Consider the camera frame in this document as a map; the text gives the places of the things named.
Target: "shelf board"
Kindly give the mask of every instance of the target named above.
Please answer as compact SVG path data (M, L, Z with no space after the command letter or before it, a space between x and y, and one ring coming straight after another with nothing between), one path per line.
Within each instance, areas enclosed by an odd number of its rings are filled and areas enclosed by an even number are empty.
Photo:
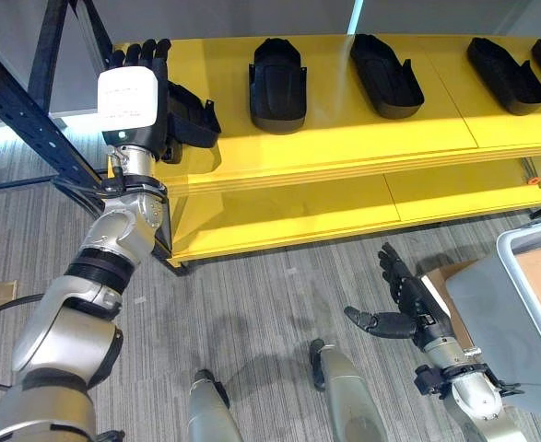
M172 198L173 259L337 238L398 220L382 175Z
M497 106L465 65L469 37L379 37L411 59L426 97L418 113L396 121L376 114L349 59L352 36L291 36L308 67L308 111L288 135L250 120L248 63L264 37L174 41L171 79L215 101L223 133L212 149L185 146L179 165L158 163L157 177L185 196L541 155L541 109L514 117ZM533 42L498 40L510 50ZM475 107L465 107L471 97Z
M541 174L541 157L535 164ZM513 159L174 196L171 262L538 205L541 189L523 184Z
M533 159L541 177L541 157ZM428 222L541 205L541 189L523 184L518 159L385 175L399 217Z
M541 145L541 107L529 115L508 113L485 87L466 56L473 36L418 37L442 83L475 137L479 147ZM490 36L505 48L516 62L531 60L541 82L541 69L532 56L536 38Z

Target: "metal bar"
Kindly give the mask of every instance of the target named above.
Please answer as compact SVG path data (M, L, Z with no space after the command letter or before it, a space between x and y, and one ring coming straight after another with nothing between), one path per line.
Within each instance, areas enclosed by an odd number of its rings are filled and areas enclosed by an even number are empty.
M82 36L88 46L90 60L98 76L100 72L108 69L112 53L111 39L92 0L69 0L69 5L76 14Z
M29 95L45 111L49 112L53 78L57 65L59 45L64 30L67 0L48 0L42 21L37 50L34 53L29 77Z
M99 188L98 173L1 63L0 119L62 177L84 187ZM92 202L103 206L99 198Z

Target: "gray plastic bin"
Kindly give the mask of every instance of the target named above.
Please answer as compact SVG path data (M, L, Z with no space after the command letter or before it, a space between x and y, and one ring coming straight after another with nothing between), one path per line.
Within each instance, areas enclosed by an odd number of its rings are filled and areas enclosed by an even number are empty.
M541 304L514 254L541 248L541 224L502 233L496 250L446 282L476 346L497 377L525 394L505 398L541 415Z

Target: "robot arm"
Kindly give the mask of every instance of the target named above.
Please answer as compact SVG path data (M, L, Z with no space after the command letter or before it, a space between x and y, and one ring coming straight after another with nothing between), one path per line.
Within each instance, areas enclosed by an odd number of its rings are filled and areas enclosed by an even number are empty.
M103 215L65 275L47 289L14 349L15 385L0 400L2 442L98 440L88 390L110 375L119 355L123 334L112 320L135 267L152 251L163 219L166 190L153 175L156 160L166 150L169 48L167 40L157 45L147 41L143 48L133 45L126 56L115 52L114 69L102 74L111 85L117 77L127 81L126 92L111 88L106 97L111 104L121 104L129 100L127 66L135 73L139 68L155 88L152 112L139 115L146 122L143 126L132 118L120 123L122 116L108 111L100 115L111 118L112 131L104 138L113 146L115 178L103 183ZM119 69L123 61L125 67ZM142 85L137 84L136 93L143 94L138 90ZM99 113L105 104L99 101ZM120 105L114 108L121 110Z
M383 245L379 258L382 276L400 312L370 314L347 307L346 315L375 336L412 339L433 364L416 369L416 386L423 395L440 394L466 440L524 442L501 402L501 396L519 393L517 386L498 381L486 364L465 353L456 341L449 316L390 244Z

